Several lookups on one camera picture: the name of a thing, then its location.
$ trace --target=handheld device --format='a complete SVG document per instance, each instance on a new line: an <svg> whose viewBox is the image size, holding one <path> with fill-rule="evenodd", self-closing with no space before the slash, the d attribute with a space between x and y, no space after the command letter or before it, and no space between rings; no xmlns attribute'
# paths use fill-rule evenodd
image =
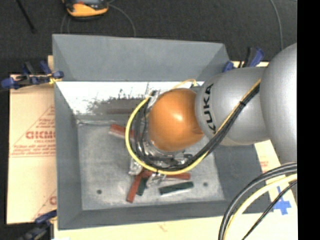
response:
<svg viewBox="0 0 320 240"><path fill-rule="evenodd" d="M109 4L105 0L62 0L67 12L79 20L89 20L105 14Z"/></svg>

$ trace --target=gray metal box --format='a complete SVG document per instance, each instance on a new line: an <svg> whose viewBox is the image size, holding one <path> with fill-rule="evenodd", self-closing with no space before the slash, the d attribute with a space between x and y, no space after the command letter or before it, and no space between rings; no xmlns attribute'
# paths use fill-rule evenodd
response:
<svg viewBox="0 0 320 240"><path fill-rule="evenodd" d="M109 134L110 125L124 126L147 89L220 73L229 60L225 46L65 34L52 39L54 69L65 74L55 85L59 229L220 216L261 173L253 146L219 146L191 171L189 192L160 197L156 187L149 188L126 203L130 159L124 140ZM267 202L261 198L250 211L261 211Z"/></svg>

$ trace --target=black cable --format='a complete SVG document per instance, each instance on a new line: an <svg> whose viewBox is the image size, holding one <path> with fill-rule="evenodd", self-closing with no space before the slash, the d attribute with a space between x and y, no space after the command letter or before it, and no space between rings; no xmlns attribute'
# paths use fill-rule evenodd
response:
<svg viewBox="0 0 320 240"><path fill-rule="evenodd" d="M231 219L232 213L246 193L248 192L251 193L253 188L263 183L264 181L267 181L274 177L278 177L286 174L292 174L292 173L297 173L297 163L282 165L273 170L267 171L261 174L260 176L256 177L254 180L252 180L243 190L241 190L237 194L237 196L229 204L229 207L226 209L220 225L218 240L223 240L225 230L227 228L229 220Z"/></svg>
<svg viewBox="0 0 320 240"><path fill-rule="evenodd" d="M213 138L193 157L191 157L189 160L187 160L184 164L178 164L178 165L172 165L170 167L162 167L158 166L154 163L152 163L149 159L147 159L147 155L145 153L141 153L140 150L138 151L138 154L136 154L140 160L145 162L147 165L154 167L158 170L166 170L166 171L177 171L184 169L193 163L196 162L203 154L207 153L206 156L208 156L224 139L224 137L227 135L228 131L230 130L231 126L239 116L240 112L243 110L243 108L246 106L246 104L259 92L260 85L258 84L251 92L238 104L237 108L234 110L232 115L229 117L228 121L223 125L223 127L213 136ZM140 110L135 115L135 118L138 117L140 114Z"/></svg>
<svg viewBox="0 0 320 240"><path fill-rule="evenodd" d="M225 212L224 216L223 216L223 219L222 219L222 222L221 222L221 226L220 226L220 230L219 230L219 235L218 235L218 240L223 240L224 239L224 235L225 235L225 231L226 231L226 228L228 226L228 223L232 217L232 214L234 212L234 210L236 209L236 207L238 206L241 199L243 199L243 197L245 196L245 194L247 193L252 193L253 190L257 185L263 183L264 181L266 180L269 180L269 179L272 179L272 178L275 178L275 177L278 177L278 176L283 176L283 175L286 175L286 174L292 174L292 173L296 173L297 170L296 169L289 169L285 172L278 172L278 173L275 173L273 175L270 175L266 178L260 178L259 180L257 180L256 182L254 182L253 184L251 184L250 186L247 186L245 189L243 189L237 196L235 199L232 200L232 202L230 203L227 211Z"/></svg>
<svg viewBox="0 0 320 240"><path fill-rule="evenodd" d="M35 26L32 24L32 22L31 22L31 20L30 20L30 18L29 18L29 16L28 16L28 14L27 14L24 6L22 5L21 1L20 1L20 0L15 0L15 1L17 2L18 6L19 6L19 8L20 8L20 10L21 10L21 12L23 13L24 18L25 18L26 21L28 22L29 27L30 27L30 29L31 29L31 32L32 32L33 34L36 34L38 31L37 31L37 29L35 28Z"/></svg>
<svg viewBox="0 0 320 240"><path fill-rule="evenodd" d="M245 240L251 232L262 222L262 220L267 216L267 214L271 211L271 209L275 206L275 204L280 200L280 198L288 192L288 190L292 189L294 185L298 183L298 180L295 180L289 184L284 190L281 191L281 193L273 200L272 203L267 207L267 209L261 214L261 216L258 218L258 220L253 224L253 226L250 228L250 230L245 234L245 236L242 238L242 240Z"/></svg>

